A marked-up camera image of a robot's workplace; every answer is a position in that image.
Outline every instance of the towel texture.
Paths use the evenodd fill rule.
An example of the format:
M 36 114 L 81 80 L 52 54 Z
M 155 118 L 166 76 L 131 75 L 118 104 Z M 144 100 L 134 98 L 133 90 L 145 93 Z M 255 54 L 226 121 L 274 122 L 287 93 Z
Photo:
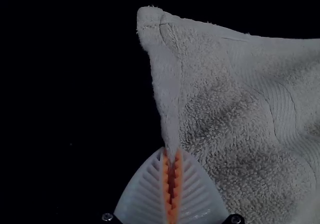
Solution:
M 251 36 L 153 7 L 139 9 L 137 30 L 169 155 L 196 157 L 249 224 L 320 223 L 320 39 Z

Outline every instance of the orange gripper pad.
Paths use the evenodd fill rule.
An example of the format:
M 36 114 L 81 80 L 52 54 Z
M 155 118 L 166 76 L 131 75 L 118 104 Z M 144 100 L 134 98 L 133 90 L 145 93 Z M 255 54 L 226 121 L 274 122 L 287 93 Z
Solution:
M 170 167 L 166 151 L 163 155 L 163 196 L 168 224 L 176 224 L 182 188 L 182 155 L 178 149 Z

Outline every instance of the black screw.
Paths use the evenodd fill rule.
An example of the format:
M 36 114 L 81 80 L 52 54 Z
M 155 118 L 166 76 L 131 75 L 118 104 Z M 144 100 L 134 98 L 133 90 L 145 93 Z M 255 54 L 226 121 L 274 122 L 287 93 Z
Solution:
M 232 224 L 240 224 L 240 223 L 241 223 L 241 218 L 240 218 L 240 216 L 237 216 L 237 215 L 233 216 L 233 217 L 231 218 L 231 223 L 232 223 Z
M 114 215 L 110 214 L 110 213 L 105 213 L 102 215 L 102 220 L 109 222 L 114 218 Z

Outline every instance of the black background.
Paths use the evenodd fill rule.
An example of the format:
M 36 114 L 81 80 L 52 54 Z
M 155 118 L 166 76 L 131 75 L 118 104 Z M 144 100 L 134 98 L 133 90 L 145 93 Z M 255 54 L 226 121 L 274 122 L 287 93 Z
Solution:
M 100 223 L 139 166 L 163 146 L 149 57 L 136 30 L 140 7 L 251 35 L 320 38 L 316 3 L 291 0 L 54 0 L 49 190 L 57 223 Z

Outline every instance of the towel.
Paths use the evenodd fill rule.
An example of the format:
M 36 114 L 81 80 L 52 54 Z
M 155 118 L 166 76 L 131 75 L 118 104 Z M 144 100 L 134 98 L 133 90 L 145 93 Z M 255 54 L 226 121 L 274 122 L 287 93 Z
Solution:
M 251 36 L 142 7 L 168 155 L 191 153 L 249 224 L 319 224 L 320 39 Z

